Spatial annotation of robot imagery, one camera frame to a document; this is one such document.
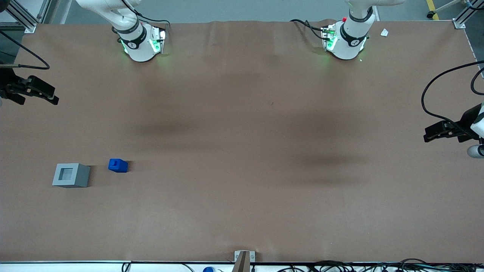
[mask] brown paper surface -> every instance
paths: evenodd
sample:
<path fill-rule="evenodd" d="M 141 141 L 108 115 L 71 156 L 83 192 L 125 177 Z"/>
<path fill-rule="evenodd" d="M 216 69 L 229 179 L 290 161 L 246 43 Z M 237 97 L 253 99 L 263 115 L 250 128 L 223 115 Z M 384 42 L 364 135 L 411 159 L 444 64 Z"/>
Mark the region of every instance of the brown paper surface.
<path fill-rule="evenodd" d="M 1 260 L 482 262 L 476 142 L 423 142 L 425 85 L 474 61 L 451 22 L 377 22 L 349 61 L 294 23 L 212 22 L 173 24 L 166 54 L 136 63 L 110 27 L 24 37 L 52 68 L 17 74 L 60 103 L 0 108 Z M 480 103 L 475 72 L 437 81 L 429 109 Z M 91 166 L 89 187 L 53 187 L 57 163 Z"/>

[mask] blue block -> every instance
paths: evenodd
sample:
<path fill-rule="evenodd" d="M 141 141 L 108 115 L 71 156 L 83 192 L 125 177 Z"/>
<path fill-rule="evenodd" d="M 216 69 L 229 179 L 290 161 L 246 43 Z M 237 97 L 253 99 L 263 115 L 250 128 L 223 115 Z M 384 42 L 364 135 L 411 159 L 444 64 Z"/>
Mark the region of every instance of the blue block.
<path fill-rule="evenodd" d="M 109 159 L 107 169 L 116 173 L 126 173 L 128 172 L 128 162 L 125 162 L 122 159 Z"/>

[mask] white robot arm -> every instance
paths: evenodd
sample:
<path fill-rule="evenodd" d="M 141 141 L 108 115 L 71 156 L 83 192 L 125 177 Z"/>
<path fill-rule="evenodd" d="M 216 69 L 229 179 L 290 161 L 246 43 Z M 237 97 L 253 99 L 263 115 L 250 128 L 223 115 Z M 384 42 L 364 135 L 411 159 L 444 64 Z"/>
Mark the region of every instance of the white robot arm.
<path fill-rule="evenodd" d="M 161 53 L 165 30 L 139 21 L 133 12 L 141 0 L 76 0 L 77 3 L 106 19 L 121 37 L 124 51 L 135 61 L 148 61 Z"/>
<path fill-rule="evenodd" d="M 475 159 L 484 159 L 484 103 L 481 104 L 479 115 L 472 125 L 470 125 L 470 129 L 479 135 L 481 144 L 469 147 L 467 154 Z"/>
<path fill-rule="evenodd" d="M 337 58 L 353 59 L 363 50 L 366 36 L 375 21 L 373 6 L 394 6 L 406 0 L 345 0 L 349 5 L 349 17 L 338 21 L 323 31 L 323 46 Z"/>

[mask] caster wheel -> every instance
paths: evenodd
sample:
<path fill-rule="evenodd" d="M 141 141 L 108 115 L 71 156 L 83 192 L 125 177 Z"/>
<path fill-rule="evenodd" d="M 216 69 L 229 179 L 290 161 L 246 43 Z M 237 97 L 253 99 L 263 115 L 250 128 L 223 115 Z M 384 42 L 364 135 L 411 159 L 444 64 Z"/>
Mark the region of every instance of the caster wheel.
<path fill-rule="evenodd" d="M 433 17 L 434 15 L 435 15 L 435 12 L 434 12 L 434 11 L 429 11 L 429 12 L 427 13 L 427 18 L 432 19 L 432 17 Z"/>

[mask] white paper scrap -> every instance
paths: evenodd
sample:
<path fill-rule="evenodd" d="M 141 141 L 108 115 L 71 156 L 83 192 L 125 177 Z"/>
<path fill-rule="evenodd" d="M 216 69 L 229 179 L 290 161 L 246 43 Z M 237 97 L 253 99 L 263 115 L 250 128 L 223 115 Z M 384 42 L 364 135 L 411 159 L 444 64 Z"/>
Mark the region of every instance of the white paper scrap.
<path fill-rule="evenodd" d="M 388 30 L 387 29 L 383 29 L 383 31 L 381 32 L 381 34 L 383 37 L 386 37 L 388 36 Z"/>

